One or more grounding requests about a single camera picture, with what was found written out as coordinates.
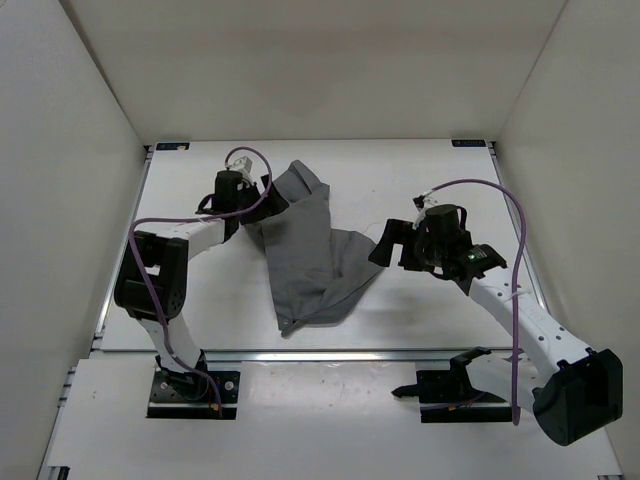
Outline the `grey skirt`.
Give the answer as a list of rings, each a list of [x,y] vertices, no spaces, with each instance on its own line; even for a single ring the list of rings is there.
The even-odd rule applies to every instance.
[[[288,208],[245,230],[264,253],[278,329],[287,338],[343,321],[382,268],[368,260],[373,240],[331,226],[330,186],[304,163],[291,162],[274,187]]]

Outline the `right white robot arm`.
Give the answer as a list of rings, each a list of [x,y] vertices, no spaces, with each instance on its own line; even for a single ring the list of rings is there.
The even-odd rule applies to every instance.
[[[436,385],[398,387],[393,394],[425,396],[450,391],[456,404],[490,394],[531,413],[556,444],[567,446],[615,422],[623,414],[623,366],[609,349],[596,351],[560,325],[519,288],[513,270],[490,245],[476,244],[467,212],[444,204],[419,222],[389,219],[370,262],[387,267],[401,246],[400,267],[454,282],[516,342],[510,358],[486,347],[449,361]]]

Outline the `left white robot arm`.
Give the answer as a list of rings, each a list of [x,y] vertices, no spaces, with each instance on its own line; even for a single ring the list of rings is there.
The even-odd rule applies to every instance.
[[[214,191],[199,202],[193,218],[138,220],[129,233],[115,303],[146,330],[156,348],[158,366],[174,374],[174,385],[185,397],[197,398],[209,385],[203,352],[182,315],[188,264],[226,243],[241,225],[275,216],[288,207],[271,174],[263,175],[261,184],[263,190],[246,167],[221,170]]]

